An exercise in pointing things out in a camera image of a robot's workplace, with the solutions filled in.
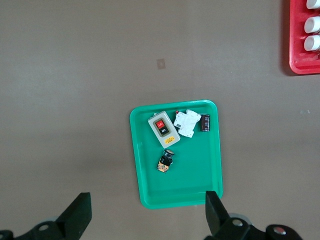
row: electronic component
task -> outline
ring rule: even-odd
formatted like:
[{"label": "electronic component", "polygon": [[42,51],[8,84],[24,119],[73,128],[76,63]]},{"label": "electronic component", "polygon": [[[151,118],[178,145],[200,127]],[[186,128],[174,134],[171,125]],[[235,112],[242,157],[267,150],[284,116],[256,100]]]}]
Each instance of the electronic component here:
[{"label": "electronic component", "polygon": [[169,149],[164,150],[163,156],[160,158],[156,169],[159,171],[166,173],[169,170],[170,164],[173,163],[172,157],[175,153]]},{"label": "electronic component", "polygon": [[164,149],[180,141],[180,136],[165,111],[151,117],[148,123]]},{"label": "electronic component", "polygon": [[192,138],[195,133],[195,126],[197,122],[199,122],[200,118],[200,114],[190,109],[187,109],[185,113],[179,111],[175,116],[173,125],[179,128],[178,133],[180,135]]},{"label": "electronic component", "polygon": [[201,131],[209,132],[210,131],[210,115],[201,114]]}]

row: red button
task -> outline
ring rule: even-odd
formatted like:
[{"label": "red button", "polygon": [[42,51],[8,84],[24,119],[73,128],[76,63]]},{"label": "red button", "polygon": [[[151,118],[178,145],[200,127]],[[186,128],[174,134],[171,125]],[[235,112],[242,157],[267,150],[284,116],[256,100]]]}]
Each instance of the red button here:
[{"label": "red button", "polygon": [[157,121],[155,124],[158,127],[158,129],[161,129],[161,128],[163,128],[165,126],[165,124],[164,124],[164,122],[162,120]]}]

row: yellow label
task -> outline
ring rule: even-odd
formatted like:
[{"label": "yellow label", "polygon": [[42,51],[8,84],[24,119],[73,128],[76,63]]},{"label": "yellow label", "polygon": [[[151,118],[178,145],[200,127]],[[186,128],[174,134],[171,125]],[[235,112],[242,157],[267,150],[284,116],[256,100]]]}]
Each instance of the yellow label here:
[{"label": "yellow label", "polygon": [[165,143],[165,144],[169,144],[169,143],[171,143],[171,142],[174,141],[174,140],[175,140],[174,136],[171,136],[171,137],[167,138],[166,140],[164,140],[164,143]]}]

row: black capacitor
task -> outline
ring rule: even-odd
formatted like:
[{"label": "black capacitor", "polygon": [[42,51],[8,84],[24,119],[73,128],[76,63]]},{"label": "black capacitor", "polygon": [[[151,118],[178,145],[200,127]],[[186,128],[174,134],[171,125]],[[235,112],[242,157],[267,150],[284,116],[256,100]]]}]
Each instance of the black capacitor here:
[{"label": "black capacitor", "polygon": [[209,132],[210,131],[210,115],[202,114],[200,122],[201,122],[201,132]]}]

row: small square mark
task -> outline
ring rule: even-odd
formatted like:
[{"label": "small square mark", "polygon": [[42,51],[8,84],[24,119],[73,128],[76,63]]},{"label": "small square mark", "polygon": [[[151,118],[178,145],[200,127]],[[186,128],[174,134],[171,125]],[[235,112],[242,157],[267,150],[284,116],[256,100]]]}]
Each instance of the small square mark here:
[{"label": "small square mark", "polygon": [[156,60],[156,65],[158,67],[158,69],[165,69],[166,68],[166,64],[165,64],[165,59],[162,58],[162,59],[157,59]]}]

